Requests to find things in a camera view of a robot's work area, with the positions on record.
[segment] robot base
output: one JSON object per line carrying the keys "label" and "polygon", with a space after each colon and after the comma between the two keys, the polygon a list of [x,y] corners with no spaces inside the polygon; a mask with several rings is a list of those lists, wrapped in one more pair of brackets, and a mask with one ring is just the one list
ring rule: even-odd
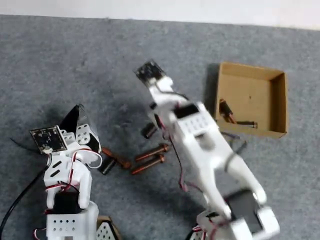
{"label": "robot base", "polygon": [[90,201],[87,209],[78,214],[48,214],[46,219],[46,236],[48,240],[96,240],[97,205]]}

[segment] screw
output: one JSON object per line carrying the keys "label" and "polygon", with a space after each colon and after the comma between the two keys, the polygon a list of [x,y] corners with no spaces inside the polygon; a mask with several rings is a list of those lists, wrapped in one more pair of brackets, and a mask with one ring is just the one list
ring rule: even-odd
{"label": "screw", "polygon": [[258,123],[255,121],[237,121],[236,123],[240,124],[240,125],[245,125],[247,127],[253,128],[253,129],[258,128]]}
{"label": "screw", "polygon": [[132,170],[131,174],[135,175],[138,174],[140,172],[142,172],[143,170],[146,170],[150,167],[152,167],[153,165],[156,165],[158,163],[164,163],[165,162],[165,157],[163,155],[158,155],[156,156],[154,159],[151,159],[149,161],[147,161],[145,164],[142,164],[140,166],[138,166],[137,168],[135,168],[134,170]]}
{"label": "screw", "polygon": [[125,157],[123,156],[120,156],[118,154],[115,154],[114,152],[110,151],[110,149],[106,148],[106,147],[103,147],[102,148],[102,152],[113,158],[118,164],[120,164],[124,169],[129,169],[131,168],[131,163],[130,161],[128,161]]}
{"label": "screw", "polygon": [[159,144],[158,147],[153,148],[153,149],[151,149],[151,150],[149,150],[149,151],[147,151],[147,152],[145,152],[143,154],[140,154],[140,155],[136,156],[134,159],[135,159],[136,162],[139,162],[139,161],[141,161],[143,159],[146,159],[146,158],[148,158],[150,156],[153,156],[153,155],[156,155],[156,154],[159,154],[159,153],[162,153],[162,152],[168,152],[169,150],[170,150],[170,148],[169,148],[168,144],[161,143],[161,144]]}

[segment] open cardboard box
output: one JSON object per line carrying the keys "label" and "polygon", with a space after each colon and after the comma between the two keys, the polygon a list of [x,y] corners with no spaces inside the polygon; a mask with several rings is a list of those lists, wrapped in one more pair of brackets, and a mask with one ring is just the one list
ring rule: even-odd
{"label": "open cardboard box", "polygon": [[[223,62],[220,64],[214,118],[222,131],[280,138],[288,132],[287,77],[281,70]],[[227,122],[224,99],[236,121],[257,122],[257,129]]]}

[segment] white bracket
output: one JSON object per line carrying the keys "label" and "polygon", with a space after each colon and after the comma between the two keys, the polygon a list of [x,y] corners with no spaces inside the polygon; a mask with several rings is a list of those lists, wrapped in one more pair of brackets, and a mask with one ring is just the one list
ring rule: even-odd
{"label": "white bracket", "polygon": [[80,145],[86,145],[90,142],[90,127],[88,124],[80,125],[76,128],[75,139]]}

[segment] black cable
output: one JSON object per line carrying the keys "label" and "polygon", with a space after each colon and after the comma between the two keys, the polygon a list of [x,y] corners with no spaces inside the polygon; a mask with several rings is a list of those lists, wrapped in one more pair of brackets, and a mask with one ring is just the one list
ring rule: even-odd
{"label": "black cable", "polygon": [[40,154],[40,152],[38,150],[35,150],[35,149],[32,149],[32,148],[29,148],[29,147],[26,147],[24,145],[22,145],[21,143],[17,142],[16,140],[14,140],[13,138],[10,137],[10,140],[12,142],[14,142],[18,147],[22,148],[22,149],[25,149],[25,150],[28,150],[30,152],[33,152],[33,153],[36,153],[36,154]]}
{"label": "black cable", "polygon": [[179,93],[179,92],[176,92],[176,91],[162,91],[160,89],[160,87],[158,86],[158,84],[155,84],[155,86],[159,90],[159,92],[162,93],[162,94],[177,95],[177,96],[180,96],[180,97],[184,98],[185,100],[189,101],[189,98],[186,95],[182,94],[182,93]]}
{"label": "black cable", "polygon": [[232,160],[235,158],[235,156],[240,155],[246,147],[247,147],[247,141],[244,141],[243,144],[227,158],[227,160],[225,162],[225,166],[224,166],[225,172],[228,171],[228,167],[229,167],[230,163],[232,162]]}
{"label": "black cable", "polygon": [[20,193],[20,195],[16,198],[16,200],[12,203],[8,211],[6,212],[4,218],[2,219],[1,225],[0,225],[0,240],[2,239],[2,233],[4,231],[5,225],[7,223],[8,218],[10,217],[12,211],[15,209],[15,207],[18,205],[20,200],[26,195],[26,193],[35,185],[35,183],[41,178],[41,176],[47,171],[47,169],[50,167],[52,163],[52,155],[49,154],[49,163],[35,176],[35,178],[29,183],[28,186]]}

